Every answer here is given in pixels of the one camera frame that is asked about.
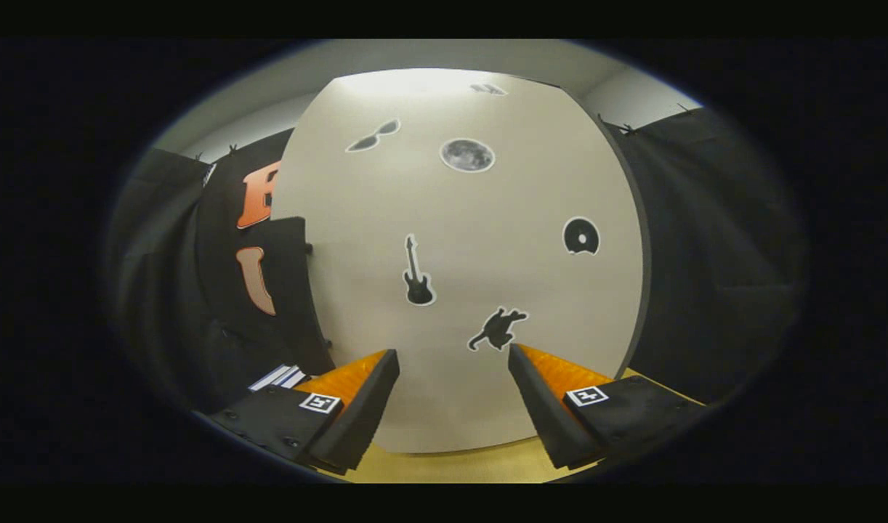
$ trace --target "wooden floor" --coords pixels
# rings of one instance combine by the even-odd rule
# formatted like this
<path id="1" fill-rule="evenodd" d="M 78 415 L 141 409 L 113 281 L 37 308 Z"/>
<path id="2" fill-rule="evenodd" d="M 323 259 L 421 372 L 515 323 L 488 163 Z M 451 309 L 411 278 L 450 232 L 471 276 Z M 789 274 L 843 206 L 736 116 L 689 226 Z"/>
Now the wooden floor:
<path id="1" fill-rule="evenodd" d="M 629 368 L 623 378 L 629 376 L 640 374 Z M 351 483 L 545 483 L 593 466 L 556 469 L 540 438 L 531 437 L 487 449 L 440 454 L 392 454 L 371 445 L 358 470 L 345 476 L 319 472 Z"/>

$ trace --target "moon sticker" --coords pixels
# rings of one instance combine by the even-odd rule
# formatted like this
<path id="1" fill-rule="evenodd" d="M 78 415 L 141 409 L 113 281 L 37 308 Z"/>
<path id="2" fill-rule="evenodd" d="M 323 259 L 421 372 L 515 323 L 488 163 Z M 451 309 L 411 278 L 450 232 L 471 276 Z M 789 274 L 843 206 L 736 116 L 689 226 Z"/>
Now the moon sticker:
<path id="1" fill-rule="evenodd" d="M 484 172 L 496 161 L 493 149 L 470 138 L 448 140 L 441 146 L 440 156 L 448 168 L 460 172 Z"/>

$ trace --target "black panel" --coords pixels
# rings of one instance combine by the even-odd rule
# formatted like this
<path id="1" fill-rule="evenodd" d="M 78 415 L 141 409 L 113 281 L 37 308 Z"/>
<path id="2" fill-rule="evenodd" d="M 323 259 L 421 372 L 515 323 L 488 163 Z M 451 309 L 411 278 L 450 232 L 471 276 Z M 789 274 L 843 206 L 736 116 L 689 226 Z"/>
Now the black panel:
<path id="1" fill-rule="evenodd" d="M 509 347 L 508 370 L 554 467 L 573 469 L 602 459 L 603 449 L 557 401 L 537 368 L 516 344 Z"/>
<path id="2" fill-rule="evenodd" d="M 332 466 L 357 469 L 383 419 L 397 379 L 398 355 L 390 349 L 380 358 L 344 414 L 312 446 L 312 456 Z"/>
<path id="3" fill-rule="evenodd" d="M 623 447 L 664 441 L 704 410 L 640 376 L 596 389 L 598 392 L 583 391 L 583 406 L 577 405 L 569 394 L 564 397 L 564 404 L 610 454 Z"/>
<path id="4" fill-rule="evenodd" d="M 295 362 L 278 330 L 278 318 L 261 311 L 249 298 L 235 256 L 242 248 L 261 247 L 268 257 L 283 246 L 264 244 L 259 229 L 267 226 L 268 220 L 246 229 L 238 229 L 237 223 L 244 207 L 245 176 L 278 162 L 291 134 L 289 129 L 222 156 L 202 189 L 198 206 L 195 252 L 205 298 L 235 342 L 265 353 L 261 355 L 265 364 L 256 368 L 256 373 Z"/>
<path id="5" fill-rule="evenodd" d="M 308 281 L 305 220 L 276 219 L 254 232 L 267 252 L 260 264 L 277 314 L 272 321 L 282 335 L 278 346 L 288 349 L 292 362 L 305 374 L 320 376 L 333 370 L 330 344 L 321 334 Z"/>
<path id="6" fill-rule="evenodd" d="M 796 320 L 807 239 L 776 168 L 710 110 L 627 135 L 654 264 L 630 367 L 703 403 L 770 361 Z"/>
<path id="7" fill-rule="evenodd" d="M 106 262 L 112 318 L 145 383 L 180 408 L 213 413 L 275 365 L 227 337 L 202 297 L 195 207 L 208 167 L 148 151 L 119 196 Z"/>
<path id="8" fill-rule="evenodd" d="M 297 461 L 341 413 L 340 398 L 326 398 L 331 402 L 330 410 L 325 406 L 327 413 L 303 408 L 302 404 L 313 395 L 270 385 L 214 414 L 211 419 L 262 449 Z"/>

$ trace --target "sticker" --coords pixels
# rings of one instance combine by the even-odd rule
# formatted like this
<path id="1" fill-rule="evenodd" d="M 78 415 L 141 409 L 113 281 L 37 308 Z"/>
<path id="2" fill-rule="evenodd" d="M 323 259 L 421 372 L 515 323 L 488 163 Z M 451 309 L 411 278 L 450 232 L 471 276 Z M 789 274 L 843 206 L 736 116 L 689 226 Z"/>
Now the sticker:
<path id="1" fill-rule="evenodd" d="M 339 403 L 341 403 L 340 397 L 324 394 L 311 394 L 309 397 L 305 398 L 305 401 L 302 401 L 302 403 L 299 404 L 299 407 L 314 410 L 315 413 L 327 414 L 334 410 L 334 407 Z"/>
<path id="2" fill-rule="evenodd" d="M 596 256 L 596 252 L 600 250 L 600 231 L 590 222 L 588 218 L 576 216 L 567 220 L 563 226 L 563 245 L 564 249 L 570 254 L 581 254 L 588 252 Z"/>
<path id="3" fill-rule="evenodd" d="M 441 146 L 441 160 L 460 172 L 484 172 L 496 162 L 496 153 L 476 139 L 455 138 Z"/>
<path id="4" fill-rule="evenodd" d="M 208 185 L 209 178 L 211 178 L 211 173 L 214 172 L 214 168 L 216 168 L 216 166 L 218 166 L 218 163 L 211 164 L 211 166 L 209 167 L 209 171 L 205 173 L 205 178 L 202 179 L 202 187 Z"/>
<path id="5" fill-rule="evenodd" d="M 486 324 L 483 325 L 483 330 L 480 331 L 480 334 L 477 334 L 467 344 L 467 347 L 470 348 L 471 351 L 476 352 L 478 350 L 478 342 L 488 338 L 490 347 L 501 352 L 505 345 L 514 338 L 512 324 L 517 321 L 528 319 L 528 313 L 518 312 L 518 309 L 512 309 L 507 315 L 504 315 L 504 312 L 505 308 L 500 306 L 499 310 L 486 320 Z"/>
<path id="6" fill-rule="evenodd" d="M 255 384 L 247 387 L 252 391 L 259 391 L 260 389 L 266 387 L 267 385 L 280 385 L 286 388 L 295 387 L 299 381 L 304 380 L 305 374 L 297 365 L 279 365 L 279 367 L 274 368 L 269 374 L 265 375 Z"/>
<path id="7" fill-rule="evenodd" d="M 264 249 L 259 247 L 242 248 L 235 255 L 241 266 L 241 274 L 244 276 L 244 288 L 252 304 L 266 312 L 271 317 L 275 316 L 273 298 L 267 291 L 267 282 L 264 281 L 264 268 L 260 264 L 264 258 Z"/>
<path id="8" fill-rule="evenodd" d="M 408 254 L 408 269 L 402 275 L 408 286 L 406 298 L 412 305 L 419 307 L 427 307 L 437 301 L 437 294 L 434 288 L 431 288 L 431 275 L 427 272 L 418 271 L 418 259 L 416 259 L 415 248 L 418 243 L 415 242 L 415 235 L 407 235 L 405 238 L 405 251 Z"/>
<path id="9" fill-rule="evenodd" d="M 569 391 L 567 395 L 569 395 L 570 399 L 573 400 L 573 403 L 577 404 L 578 407 L 586 407 L 587 405 L 592 405 L 609 399 L 606 393 L 600 391 L 600 388 L 598 387 L 586 387 L 584 389 Z"/>
<path id="10" fill-rule="evenodd" d="M 398 121 L 398 118 L 392 120 L 387 123 L 383 123 L 380 126 L 380 129 L 377 129 L 376 132 L 371 134 L 370 136 L 358 139 L 357 142 L 354 142 L 353 145 L 347 147 L 348 153 L 360 153 L 362 151 L 368 151 L 380 143 L 380 136 L 395 134 L 398 132 L 398 129 L 401 127 L 401 122 Z"/>
<path id="11" fill-rule="evenodd" d="M 494 94 L 496 96 L 505 96 L 507 93 L 493 84 L 474 84 L 470 86 L 477 93 Z"/>

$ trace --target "white ceiling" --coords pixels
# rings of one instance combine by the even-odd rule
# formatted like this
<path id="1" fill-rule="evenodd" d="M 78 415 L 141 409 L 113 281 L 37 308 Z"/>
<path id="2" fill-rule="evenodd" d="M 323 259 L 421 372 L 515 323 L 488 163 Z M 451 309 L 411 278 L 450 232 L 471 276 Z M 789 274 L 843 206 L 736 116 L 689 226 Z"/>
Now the white ceiling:
<path id="1" fill-rule="evenodd" d="M 330 40 L 225 86 L 182 115 L 155 146 L 179 151 L 255 110 L 319 92 L 338 76 L 410 67 L 517 74 L 561 86 L 578 98 L 627 69 L 611 57 L 564 40 Z"/>

